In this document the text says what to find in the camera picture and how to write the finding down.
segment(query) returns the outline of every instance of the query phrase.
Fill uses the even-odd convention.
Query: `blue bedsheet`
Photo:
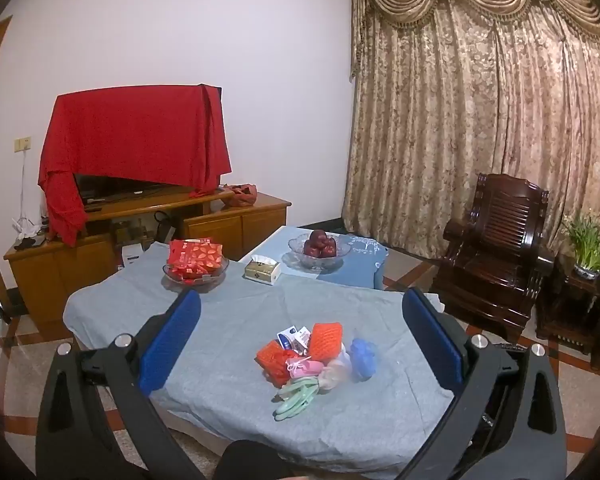
[[[64,322],[90,348],[136,333],[177,295],[162,274],[168,248],[153,244],[129,268],[72,294]],[[310,466],[394,478],[434,429],[452,393],[442,389],[402,319],[399,292],[282,275],[269,286],[245,280],[232,262],[224,282],[202,294],[202,315],[163,389],[152,399],[228,440],[248,438]],[[295,418],[275,422],[276,389],[254,361],[294,324],[342,323],[344,343],[378,346],[370,380],[319,395]]]

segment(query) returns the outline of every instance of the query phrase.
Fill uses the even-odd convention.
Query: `floral curtain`
[[[590,0],[353,0],[346,227],[437,257],[477,175],[600,214],[600,12]]]

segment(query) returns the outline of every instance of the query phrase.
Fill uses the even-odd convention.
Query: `black metal frame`
[[[185,296],[127,337],[125,346],[116,338],[107,348],[55,355],[38,418],[38,478],[204,479],[136,385],[142,355]],[[436,318],[449,333],[445,319]],[[453,341],[468,358],[466,384],[396,480],[563,480],[566,436],[548,358],[531,349],[479,348],[457,332]],[[148,470],[125,461],[97,386],[110,388]]]

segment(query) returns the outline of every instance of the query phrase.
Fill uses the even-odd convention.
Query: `dark wooden chair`
[[[480,174],[464,221],[447,223],[449,247],[432,292],[446,312],[517,342],[554,256],[542,245],[549,192],[506,174]]]

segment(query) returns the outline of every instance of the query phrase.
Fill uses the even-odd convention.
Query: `fruit bowl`
[[[224,272],[226,268],[229,266],[229,260],[227,260],[224,256],[222,257],[222,264],[219,269],[216,269],[211,274],[204,274],[202,277],[197,278],[195,280],[183,280],[179,274],[173,272],[171,270],[171,266],[165,265],[162,267],[162,272],[164,275],[169,278],[173,283],[177,283],[178,285],[183,286],[201,286],[201,285],[215,285],[219,283],[224,278]]]
[[[289,248],[294,252],[302,266],[308,269],[334,269],[341,266],[342,259],[349,254],[351,246],[344,241],[344,238],[339,236],[334,236],[333,238],[336,240],[336,256],[333,258],[314,258],[304,254],[304,243],[309,239],[308,234],[289,240]]]

